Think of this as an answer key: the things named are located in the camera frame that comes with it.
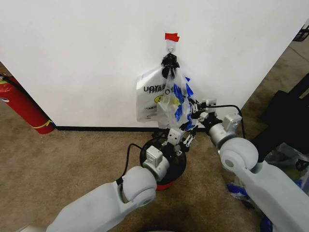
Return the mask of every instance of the wire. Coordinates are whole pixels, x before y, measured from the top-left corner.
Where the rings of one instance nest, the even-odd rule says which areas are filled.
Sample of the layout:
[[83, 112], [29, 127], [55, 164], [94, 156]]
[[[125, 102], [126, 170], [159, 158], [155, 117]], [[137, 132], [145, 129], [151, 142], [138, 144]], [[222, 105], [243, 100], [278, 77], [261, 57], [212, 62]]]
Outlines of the wire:
[[130, 148], [132, 146], [135, 146], [135, 147], [139, 148], [140, 150], [142, 150], [142, 148], [140, 146], [136, 145], [136, 144], [130, 144], [129, 145], [129, 147], [127, 148], [127, 152], [126, 152], [126, 166], [125, 166], [124, 173], [121, 175], [121, 177], [123, 177], [126, 174], [127, 167], [129, 165]]
[[241, 131], [242, 131], [242, 137], [245, 139], [246, 138], [246, 132], [245, 132], [245, 125], [243, 122], [243, 116], [242, 116], [242, 112], [239, 109], [238, 106], [236, 105], [208, 105], [206, 106], [207, 108], [224, 108], [224, 107], [234, 107], [238, 110], [239, 115], [241, 116]]

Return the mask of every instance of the yellow label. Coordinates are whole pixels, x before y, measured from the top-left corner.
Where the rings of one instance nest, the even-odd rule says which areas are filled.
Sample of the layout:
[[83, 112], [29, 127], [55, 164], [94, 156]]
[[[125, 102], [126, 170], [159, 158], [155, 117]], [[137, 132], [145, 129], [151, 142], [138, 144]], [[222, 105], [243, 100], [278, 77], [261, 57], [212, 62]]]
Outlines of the yellow label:
[[154, 101], [155, 101], [156, 103], [158, 103], [158, 102], [161, 100], [161, 97], [162, 97], [162, 95], [157, 96], [157, 97], [154, 99]]

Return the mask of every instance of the plastic bag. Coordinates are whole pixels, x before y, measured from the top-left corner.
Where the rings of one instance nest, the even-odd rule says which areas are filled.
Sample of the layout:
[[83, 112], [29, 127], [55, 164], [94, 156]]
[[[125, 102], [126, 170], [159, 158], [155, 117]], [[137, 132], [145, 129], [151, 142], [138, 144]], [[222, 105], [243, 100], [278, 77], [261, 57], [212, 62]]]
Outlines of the plastic bag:
[[168, 70], [165, 89], [157, 106], [160, 128], [179, 128], [188, 122], [186, 131], [194, 127], [189, 102], [189, 99], [193, 99], [193, 92], [188, 85], [188, 80], [189, 78], [182, 74], [180, 68]]
[[137, 82], [137, 121], [157, 120], [157, 103], [165, 89], [166, 79], [162, 76], [162, 67], [142, 75]]
[[137, 82], [137, 121], [157, 120], [160, 128], [179, 128], [188, 123], [185, 130], [195, 126], [191, 119], [189, 100], [193, 91], [188, 85], [177, 57], [167, 54], [161, 66], [142, 75]]

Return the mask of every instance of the red fire extinguisher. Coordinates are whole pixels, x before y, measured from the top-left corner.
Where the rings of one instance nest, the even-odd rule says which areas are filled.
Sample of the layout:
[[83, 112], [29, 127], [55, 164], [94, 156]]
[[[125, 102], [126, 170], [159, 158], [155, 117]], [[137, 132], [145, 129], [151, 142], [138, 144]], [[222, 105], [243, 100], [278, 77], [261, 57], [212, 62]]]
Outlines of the red fire extinguisher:
[[14, 77], [0, 73], [0, 99], [7, 103], [40, 134], [55, 129], [52, 121], [22, 88]]

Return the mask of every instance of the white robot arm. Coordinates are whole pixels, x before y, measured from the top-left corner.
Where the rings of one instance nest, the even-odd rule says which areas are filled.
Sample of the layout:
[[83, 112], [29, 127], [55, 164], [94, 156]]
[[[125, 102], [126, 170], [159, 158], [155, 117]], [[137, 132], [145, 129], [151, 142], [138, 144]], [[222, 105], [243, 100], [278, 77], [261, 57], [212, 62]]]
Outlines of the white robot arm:
[[258, 163], [257, 149], [250, 141], [236, 138], [240, 115], [227, 115], [220, 123], [211, 109], [199, 121], [217, 147], [222, 165], [241, 180], [274, 231], [309, 231], [309, 197], [282, 170], [265, 161]]

